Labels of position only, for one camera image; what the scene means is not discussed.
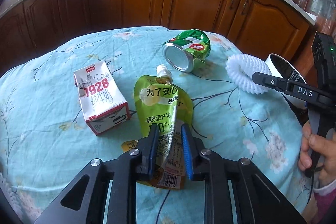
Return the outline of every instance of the barcode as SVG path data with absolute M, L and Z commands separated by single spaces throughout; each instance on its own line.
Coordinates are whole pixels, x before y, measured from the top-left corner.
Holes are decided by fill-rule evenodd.
M 170 175 L 166 172 L 163 172 L 163 176 L 161 180 L 159 181 L 158 185 L 179 189 L 180 182 L 181 182 L 180 176 Z

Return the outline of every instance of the white cap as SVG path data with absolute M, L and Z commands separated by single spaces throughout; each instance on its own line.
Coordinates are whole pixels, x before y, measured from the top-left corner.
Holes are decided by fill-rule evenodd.
M 158 77 L 168 76 L 169 78 L 171 78 L 171 72 L 170 70 L 168 70 L 167 66 L 164 64 L 157 66 L 156 73 Z

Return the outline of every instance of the milk carton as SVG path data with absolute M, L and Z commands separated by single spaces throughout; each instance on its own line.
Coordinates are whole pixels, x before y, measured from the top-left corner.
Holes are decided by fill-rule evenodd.
M 84 120 L 96 135 L 130 119 L 128 103 L 105 61 L 76 70 L 73 75 Z

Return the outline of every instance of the metal screw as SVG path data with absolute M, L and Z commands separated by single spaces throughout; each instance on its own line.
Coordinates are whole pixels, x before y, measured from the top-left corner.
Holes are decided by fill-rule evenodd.
M 248 158 L 241 158 L 240 162 L 242 165 L 249 165 L 251 163 L 250 159 Z
M 132 155 L 132 156 L 136 156 L 139 153 L 140 153 L 140 151 L 137 148 L 133 148 L 129 151 L 129 154 Z
M 100 165 L 100 159 L 93 159 L 90 163 L 92 166 L 98 166 Z
M 202 155 L 207 156 L 207 155 L 211 154 L 211 150 L 207 149 L 207 148 L 204 148 L 204 149 L 201 150 L 201 153 L 202 153 Z

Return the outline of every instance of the light blue floral tablecloth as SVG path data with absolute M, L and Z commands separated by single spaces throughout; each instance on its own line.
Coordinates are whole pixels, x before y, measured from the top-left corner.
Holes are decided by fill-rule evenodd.
M 137 27 L 77 37 L 0 79 L 0 163 L 17 190 L 25 222 L 33 222 L 93 158 L 111 160 L 124 141 L 141 138 L 133 88 L 166 64 L 162 43 L 181 31 Z M 194 103 L 193 134 L 222 157 L 248 157 L 302 211 L 309 183 L 297 169 L 301 126 L 280 93 L 252 95 L 229 83 L 227 57 L 240 51 L 210 34 L 207 65 L 193 74 L 171 68 Z M 85 124 L 73 72 L 106 60 L 132 119 L 97 137 Z M 168 191 L 137 184 L 138 223 L 203 223 L 204 183 Z M 160 215 L 158 212 L 167 196 Z

